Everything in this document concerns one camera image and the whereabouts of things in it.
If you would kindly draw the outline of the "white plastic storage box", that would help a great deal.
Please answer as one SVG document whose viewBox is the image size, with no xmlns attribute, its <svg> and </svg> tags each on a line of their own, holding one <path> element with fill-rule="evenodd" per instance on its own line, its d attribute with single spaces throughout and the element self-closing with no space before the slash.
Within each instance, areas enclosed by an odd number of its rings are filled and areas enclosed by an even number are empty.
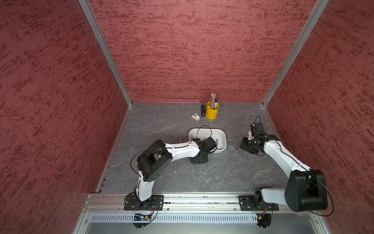
<svg viewBox="0 0 374 234">
<path fill-rule="evenodd" d="M 194 128 L 189 132 L 189 140 L 192 138 L 199 138 L 200 140 L 205 140 L 208 137 L 212 139 L 217 144 L 217 149 L 214 154 L 222 153 L 227 147 L 227 139 L 224 131 L 221 129 L 209 129 L 209 128 Z"/>
</svg>

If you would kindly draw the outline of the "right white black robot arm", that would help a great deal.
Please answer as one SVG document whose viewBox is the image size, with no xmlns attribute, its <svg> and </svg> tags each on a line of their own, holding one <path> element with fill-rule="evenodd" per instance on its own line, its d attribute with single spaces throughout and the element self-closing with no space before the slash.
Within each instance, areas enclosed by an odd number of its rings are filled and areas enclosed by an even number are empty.
<svg viewBox="0 0 374 234">
<path fill-rule="evenodd" d="M 286 188 L 262 188 L 256 192 L 254 204 L 276 204 L 287 206 L 293 212 L 327 210 L 332 206 L 329 216 L 334 212 L 334 204 L 326 186 L 322 171 L 312 169 L 288 151 L 280 140 L 272 136 L 249 139 L 244 137 L 240 149 L 256 155 L 263 152 L 270 156 L 288 178 Z"/>
</svg>

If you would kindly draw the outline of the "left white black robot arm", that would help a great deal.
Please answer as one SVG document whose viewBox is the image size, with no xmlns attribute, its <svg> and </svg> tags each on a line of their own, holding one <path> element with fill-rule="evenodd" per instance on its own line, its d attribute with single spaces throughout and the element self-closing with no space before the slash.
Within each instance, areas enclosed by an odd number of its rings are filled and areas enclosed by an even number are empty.
<svg viewBox="0 0 374 234">
<path fill-rule="evenodd" d="M 140 202 L 152 197 L 153 184 L 166 170 L 169 164 L 176 160 L 189 158 L 193 164 L 208 162 L 208 155 L 216 150 L 217 144 L 213 138 L 205 140 L 193 138 L 188 142 L 178 144 L 155 141 L 150 147 L 140 152 L 137 158 L 138 184 L 135 195 Z"/>
</svg>

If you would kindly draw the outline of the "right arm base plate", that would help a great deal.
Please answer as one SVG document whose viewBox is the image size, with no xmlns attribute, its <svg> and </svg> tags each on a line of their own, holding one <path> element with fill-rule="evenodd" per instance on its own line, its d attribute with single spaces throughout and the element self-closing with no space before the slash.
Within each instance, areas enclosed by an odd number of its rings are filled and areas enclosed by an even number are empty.
<svg viewBox="0 0 374 234">
<path fill-rule="evenodd" d="M 279 211 L 277 204 L 267 203 L 260 195 L 238 196 L 241 211 Z"/>
</svg>

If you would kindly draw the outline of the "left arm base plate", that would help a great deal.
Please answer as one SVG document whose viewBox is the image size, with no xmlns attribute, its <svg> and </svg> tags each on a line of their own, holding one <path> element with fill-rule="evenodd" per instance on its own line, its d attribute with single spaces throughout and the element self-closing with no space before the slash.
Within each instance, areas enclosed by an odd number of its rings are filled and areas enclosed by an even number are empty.
<svg viewBox="0 0 374 234">
<path fill-rule="evenodd" d="M 137 195 L 131 193 L 125 197 L 124 202 L 125 211 L 161 211 L 163 209 L 164 196 L 152 195 L 148 200 L 140 201 Z"/>
</svg>

